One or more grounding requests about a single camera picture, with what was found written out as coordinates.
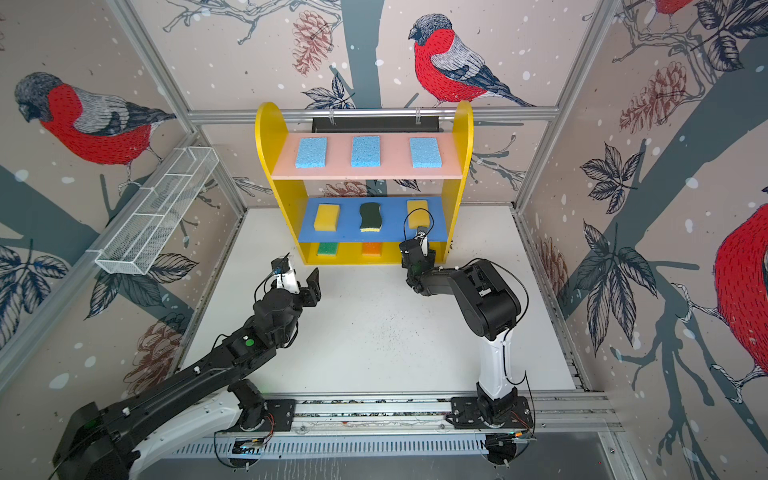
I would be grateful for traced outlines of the light blue sponge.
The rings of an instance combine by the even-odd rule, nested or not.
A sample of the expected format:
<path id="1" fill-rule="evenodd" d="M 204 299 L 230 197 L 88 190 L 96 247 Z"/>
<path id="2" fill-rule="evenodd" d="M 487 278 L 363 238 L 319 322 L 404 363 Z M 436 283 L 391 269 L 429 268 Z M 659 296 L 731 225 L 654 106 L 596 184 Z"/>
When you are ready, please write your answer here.
<path id="1" fill-rule="evenodd" d="M 381 165 L 381 137 L 355 136 L 350 165 L 353 168 L 378 168 Z"/>
<path id="2" fill-rule="evenodd" d="M 435 169 L 442 167 L 438 140 L 435 137 L 413 137 L 409 139 L 413 168 Z"/>
<path id="3" fill-rule="evenodd" d="M 326 137 L 300 139 L 295 167 L 297 169 L 324 168 L 326 165 L 327 145 L 328 139 Z"/>

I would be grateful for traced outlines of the yellow sponge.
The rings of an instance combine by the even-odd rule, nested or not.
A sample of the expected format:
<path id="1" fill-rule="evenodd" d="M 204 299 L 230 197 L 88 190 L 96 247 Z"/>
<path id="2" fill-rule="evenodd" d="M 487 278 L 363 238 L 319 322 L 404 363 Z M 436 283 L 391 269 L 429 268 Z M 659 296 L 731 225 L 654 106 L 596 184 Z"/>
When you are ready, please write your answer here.
<path id="1" fill-rule="evenodd" d="M 407 202 L 407 226 L 411 230 L 428 229 L 432 220 L 427 200 L 409 200 Z"/>
<path id="2" fill-rule="evenodd" d="M 319 204 L 313 222 L 317 232 L 336 232 L 341 207 L 338 204 Z"/>

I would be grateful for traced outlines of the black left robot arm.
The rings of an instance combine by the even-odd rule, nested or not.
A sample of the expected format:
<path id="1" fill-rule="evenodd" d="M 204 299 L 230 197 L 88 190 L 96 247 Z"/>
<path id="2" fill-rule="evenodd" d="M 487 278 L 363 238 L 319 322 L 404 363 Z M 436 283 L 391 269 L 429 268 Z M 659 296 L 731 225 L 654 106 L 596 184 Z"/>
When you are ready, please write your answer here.
<path id="1" fill-rule="evenodd" d="M 265 400 L 249 376 L 292 345 L 304 309 L 321 299 L 320 273 L 304 283 L 274 272 L 242 327 L 205 356 L 147 390 L 70 417 L 53 455 L 58 479 L 135 479 L 166 455 L 233 426 L 259 427 Z"/>

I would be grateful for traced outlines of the orange topped sponge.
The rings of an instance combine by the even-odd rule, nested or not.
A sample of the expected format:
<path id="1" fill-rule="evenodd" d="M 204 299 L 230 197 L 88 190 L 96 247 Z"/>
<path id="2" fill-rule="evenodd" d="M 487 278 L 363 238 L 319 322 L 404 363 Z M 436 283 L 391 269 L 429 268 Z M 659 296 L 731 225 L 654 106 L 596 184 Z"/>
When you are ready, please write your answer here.
<path id="1" fill-rule="evenodd" d="M 363 257 L 379 258 L 382 256 L 382 251 L 383 244 L 378 242 L 366 242 L 361 247 Z"/>

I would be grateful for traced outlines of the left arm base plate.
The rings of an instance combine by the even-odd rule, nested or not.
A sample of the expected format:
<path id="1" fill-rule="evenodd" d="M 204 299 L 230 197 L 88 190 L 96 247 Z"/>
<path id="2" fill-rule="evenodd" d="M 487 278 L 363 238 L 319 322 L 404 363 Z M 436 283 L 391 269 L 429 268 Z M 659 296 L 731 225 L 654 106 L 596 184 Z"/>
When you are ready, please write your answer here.
<path id="1" fill-rule="evenodd" d="M 225 433 L 288 432 L 291 430 L 297 402 L 294 399 L 267 399 L 258 406 L 247 407 Z"/>

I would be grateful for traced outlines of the green topped sponge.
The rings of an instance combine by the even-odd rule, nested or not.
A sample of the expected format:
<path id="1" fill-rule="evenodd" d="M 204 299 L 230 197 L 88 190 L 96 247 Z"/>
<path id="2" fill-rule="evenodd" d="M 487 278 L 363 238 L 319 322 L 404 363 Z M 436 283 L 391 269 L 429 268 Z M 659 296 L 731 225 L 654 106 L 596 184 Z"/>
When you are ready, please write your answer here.
<path id="1" fill-rule="evenodd" d="M 335 242 L 323 242 L 318 244 L 317 255 L 323 257 L 335 257 L 338 252 L 338 244 Z"/>

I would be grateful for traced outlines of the dark green wavy scourer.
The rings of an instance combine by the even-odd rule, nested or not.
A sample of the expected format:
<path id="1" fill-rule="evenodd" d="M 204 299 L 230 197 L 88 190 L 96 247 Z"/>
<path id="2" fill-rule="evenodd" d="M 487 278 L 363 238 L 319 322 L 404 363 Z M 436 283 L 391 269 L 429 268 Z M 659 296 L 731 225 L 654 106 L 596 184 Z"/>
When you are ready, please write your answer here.
<path id="1" fill-rule="evenodd" d="M 360 227 L 363 233 L 379 232 L 383 225 L 381 204 L 378 202 L 365 202 L 360 205 Z"/>

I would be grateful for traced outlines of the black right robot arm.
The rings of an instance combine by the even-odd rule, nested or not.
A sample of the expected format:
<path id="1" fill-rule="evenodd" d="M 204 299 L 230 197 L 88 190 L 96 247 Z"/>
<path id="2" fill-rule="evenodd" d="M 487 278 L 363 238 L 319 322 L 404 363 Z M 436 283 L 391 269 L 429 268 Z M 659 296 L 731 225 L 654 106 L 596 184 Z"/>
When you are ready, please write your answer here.
<path id="1" fill-rule="evenodd" d="M 470 331 L 483 340 L 475 405 L 482 421 L 494 428 L 532 427 L 525 398 L 510 378 L 506 353 L 511 334 L 527 312 L 488 259 L 475 258 L 456 268 L 435 265 L 436 251 L 425 236 L 399 244 L 406 283 L 422 296 L 449 295 L 456 300 Z"/>

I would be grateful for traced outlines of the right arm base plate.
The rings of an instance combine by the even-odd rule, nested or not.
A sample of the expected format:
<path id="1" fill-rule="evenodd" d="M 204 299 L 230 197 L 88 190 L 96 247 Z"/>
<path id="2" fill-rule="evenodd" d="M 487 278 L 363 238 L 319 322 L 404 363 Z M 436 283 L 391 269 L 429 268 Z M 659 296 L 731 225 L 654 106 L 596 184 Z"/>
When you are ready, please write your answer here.
<path id="1" fill-rule="evenodd" d="M 523 396 L 507 395 L 490 400 L 485 397 L 453 397 L 445 420 L 455 429 L 517 429 L 534 426 L 533 410 Z"/>

